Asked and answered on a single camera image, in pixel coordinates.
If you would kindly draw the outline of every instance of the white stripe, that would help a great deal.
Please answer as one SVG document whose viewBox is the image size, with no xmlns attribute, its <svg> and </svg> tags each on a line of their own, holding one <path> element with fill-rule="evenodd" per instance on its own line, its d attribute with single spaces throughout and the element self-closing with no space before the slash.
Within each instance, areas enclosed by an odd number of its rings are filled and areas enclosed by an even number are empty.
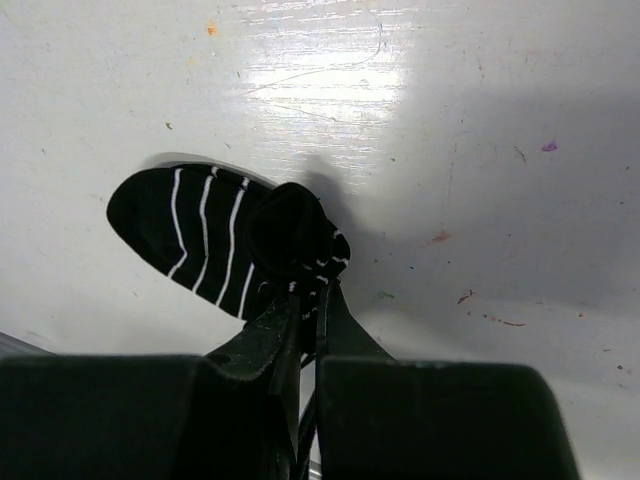
<svg viewBox="0 0 640 480">
<path fill-rule="evenodd" d="M 233 210 L 231 210 L 231 217 L 229 218 L 229 258 L 227 259 L 227 274 L 224 277 L 224 283 L 222 284 L 222 288 L 220 289 L 220 293 L 218 294 L 218 299 L 216 300 L 216 307 L 220 305 L 220 302 L 224 298 L 224 294 L 227 292 L 227 287 L 229 286 L 229 279 L 231 278 L 231 265 L 233 264 L 233 254 L 236 250 L 236 237 L 234 235 L 233 229 L 236 224 L 236 217 L 238 216 L 238 210 L 240 209 L 240 202 L 242 202 L 242 197 L 244 196 L 244 190 L 238 190 L 238 194 L 236 195 L 236 201 L 233 204 Z"/>
<path fill-rule="evenodd" d="M 200 199 L 200 221 L 202 222 L 202 242 L 204 245 L 204 263 L 202 264 L 202 269 L 200 270 L 200 275 L 196 280 L 196 283 L 193 285 L 191 289 L 192 292 L 197 293 L 198 288 L 200 288 L 200 284 L 202 280 L 204 280 L 204 274 L 207 271 L 207 265 L 209 264 L 209 231 L 207 230 L 207 217 L 204 215 L 204 209 L 207 205 L 207 198 L 209 198 L 209 189 L 211 188 L 211 182 L 213 181 L 213 177 L 207 177 L 204 182 L 204 191 L 202 192 L 202 198 Z"/>
<path fill-rule="evenodd" d="M 313 312 L 317 312 L 317 311 L 318 311 L 318 307 L 313 307 L 313 308 L 311 309 L 311 311 L 310 311 L 310 312 L 305 313 L 305 314 L 302 316 L 302 319 L 303 319 L 303 320 L 309 320 L 309 319 L 311 318 L 311 314 L 312 314 Z"/>
<path fill-rule="evenodd" d="M 173 274 L 182 266 L 187 259 L 187 249 L 184 248 L 184 242 L 182 241 L 182 232 L 180 231 L 180 223 L 178 222 L 178 212 L 176 212 L 176 199 L 178 198 L 178 189 L 180 188 L 180 172 L 181 168 L 177 168 L 173 175 L 173 191 L 171 192 L 171 216 L 173 217 L 173 228 L 176 231 L 176 237 L 178 237 L 178 245 L 182 249 L 182 257 L 178 260 L 167 275 L 169 278 L 173 277 Z"/>
<path fill-rule="evenodd" d="M 242 289 L 242 297 L 240 297 L 240 310 L 238 310 L 238 318 L 240 320 L 244 320 L 242 318 L 242 314 L 244 313 L 244 304 L 245 301 L 247 300 L 247 292 L 249 291 L 249 285 L 251 284 L 251 277 L 253 276 L 253 270 L 256 267 L 253 265 L 253 262 L 251 262 L 251 265 L 249 266 L 249 273 L 247 273 L 247 279 L 244 281 L 244 288 Z"/>
<path fill-rule="evenodd" d="M 344 263 L 345 266 L 349 266 L 349 259 L 348 258 L 338 258 L 338 257 L 331 257 L 331 260 L 333 260 L 334 262 L 338 262 L 338 263 Z"/>
</svg>

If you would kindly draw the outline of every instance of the stain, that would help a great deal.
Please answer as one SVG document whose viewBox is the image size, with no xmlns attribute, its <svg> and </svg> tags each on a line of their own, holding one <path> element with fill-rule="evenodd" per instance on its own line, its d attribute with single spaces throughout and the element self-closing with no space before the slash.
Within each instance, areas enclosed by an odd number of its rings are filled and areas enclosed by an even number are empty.
<svg viewBox="0 0 640 480">
<path fill-rule="evenodd" d="M 218 28 L 216 27 L 215 23 L 213 23 L 211 20 L 207 22 L 207 33 L 209 35 L 215 35 L 218 33 Z"/>
<path fill-rule="evenodd" d="M 467 300 L 468 298 L 473 297 L 473 290 L 469 290 L 467 293 L 465 293 L 463 296 L 461 296 L 458 299 L 458 305 L 460 305 L 462 302 L 464 302 L 465 300 Z"/>
<path fill-rule="evenodd" d="M 522 153 L 522 150 L 520 150 L 517 146 L 513 147 L 513 149 L 518 154 L 518 157 L 520 157 L 520 160 L 522 160 L 524 163 L 527 163 L 527 157 L 524 155 L 524 153 Z"/>
<path fill-rule="evenodd" d="M 478 60 L 478 71 L 480 73 L 482 73 L 482 79 L 484 80 L 484 65 L 482 65 L 482 62 L 480 61 L 480 57 L 476 57 Z"/>
<path fill-rule="evenodd" d="M 378 292 L 378 294 L 376 295 L 376 298 L 377 298 L 378 300 L 384 300 L 385 298 L 391 298 L 391 299 L 393 299 L 393 298 L 396 298 L 396 296 L 395 296 L 395 295 L 393 295 L 393 294 L 391 294 L 391 293 L 387 293 L 387 292 L 382 292 L 382 291 L 380 291 L 380 292 Z"/>
<path fill-rule="evenodd" d="M 501 318 L 495 317 L 493 315 L 491 315 L 491 321 L 492 322 L 498 322 L 498 323 L 502 323 L 503 325 L 507 325 L 509 327 L 524 327 L 526 325 L 526 323 L 513 323 L 513 322 L 507 322 L 506 320 L 502 320 Z"/>
<path fill-rule="evenodd" d="M 558 144 L 555 140 L 551 140 L 549 143 L 544 145 L 541 150 L 543 152 L 555 152 L 558 149 Z"/>
<path fill-rule="evenodd" d="M 430 244 L 431 243 L 444 243 L 447 240 L 449 240 L 451 237 L 453 237 L 453 234 L 447 232 L 446 230 L 442 230 L 435 237 L 433 237 L 429 243 Z"/>
</svg>

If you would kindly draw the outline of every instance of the striped sock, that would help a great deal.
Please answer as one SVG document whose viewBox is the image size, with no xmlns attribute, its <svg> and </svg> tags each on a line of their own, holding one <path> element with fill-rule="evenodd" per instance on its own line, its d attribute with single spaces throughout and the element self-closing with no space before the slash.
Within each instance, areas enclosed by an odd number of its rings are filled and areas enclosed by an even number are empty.
<svg viewBox="0 0 640 480">
<path fill-rule="evenodd" d="M 280 292 L 300 296 L 307 352 L 320 290 L 350 258 L 309 190 L 272 190 L 217 166 L 138 172 L 113 194 L 107 217 L 145 261 L 235 317 L 254 320 Z"/>
</svg>

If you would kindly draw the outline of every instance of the purple stain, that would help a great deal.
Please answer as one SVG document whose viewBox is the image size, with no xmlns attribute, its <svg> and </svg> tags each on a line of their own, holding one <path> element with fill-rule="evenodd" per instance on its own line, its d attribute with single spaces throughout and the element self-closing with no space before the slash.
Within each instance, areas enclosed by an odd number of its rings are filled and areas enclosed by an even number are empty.
<svg viewBox="0 0 640 480">
<path fill-rule="evenodd" d="M 555 140 L 551 140 L 551 142 L 547 143 L 544 147 L 542 147 L 543 152 L 555 152 L 558 149 L 558 144 Z"/>
</svg>

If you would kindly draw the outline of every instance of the dark object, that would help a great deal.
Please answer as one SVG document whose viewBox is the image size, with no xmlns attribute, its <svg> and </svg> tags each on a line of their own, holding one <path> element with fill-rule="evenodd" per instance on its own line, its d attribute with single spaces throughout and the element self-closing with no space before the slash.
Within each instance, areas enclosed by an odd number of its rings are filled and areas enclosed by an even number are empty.
<svg viewBox="0 0 640 480">
<path fill-rule="evenodd" d="M 531 368 L 329 356 L 318 371 L 327 480 L 578 479 Z"/>
<path fill-rule="evenodd" d="M 272 188 L 217 165 L 138 172 L 113 194 L 107 217 L 145 261 L 230 315 L 250 322 L 276 295 L 300 297 L 308 353 L 320 292 L 351 257 L 307 188 Z"/>
<path fill-rule="evenodd" d="M 577 480 L 527 367 L 391 358 L 322 292 L 317 391 L 298 425 L 299 299 L 204 358 L 0 361 L 0 478 Z"/>
<path fill-rule="evenodd" d="M 296 301 L 208 357 L 0 361 L 0 478 L 289 478 Z"/>
</svg>

